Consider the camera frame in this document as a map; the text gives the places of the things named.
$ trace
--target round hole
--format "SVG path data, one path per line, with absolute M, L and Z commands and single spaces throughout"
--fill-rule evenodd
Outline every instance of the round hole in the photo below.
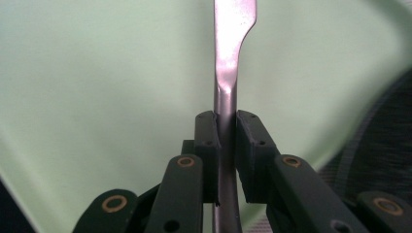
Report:
M 191 167 L 194 165 L 194 160 L 191 157 L 181 157 L 178 159 L 178 164 L 181 167 Z
M 351 233 L 352 232 L 351 227 L 345 222 L 340 221 L 340 220 L 332 220 L 330 222 L 330 227 L 339 233 Z
M 163 229 L 166 232 L 175 232 L 179 230 L 179 228 L 180 228 L 179 221 L 176 221 L 176 220 L 169 220 L 163 225 Z
M 106 198 L 102 203 L 102 209 L 106 213 L 114 213 L 123 209 L 127 204 L 127 199 L 121 195 L 114 195 Z
M 204 145 L 206 146 L 212 146 L 213 142 L 212 141 L 205 141 L 203 142 Z
M 297 158 L 285 156 L 282 160 L 286 165 L 289 165 L 291 167 L 297 168 L 298 166 L 300 166 L 300 160 Z

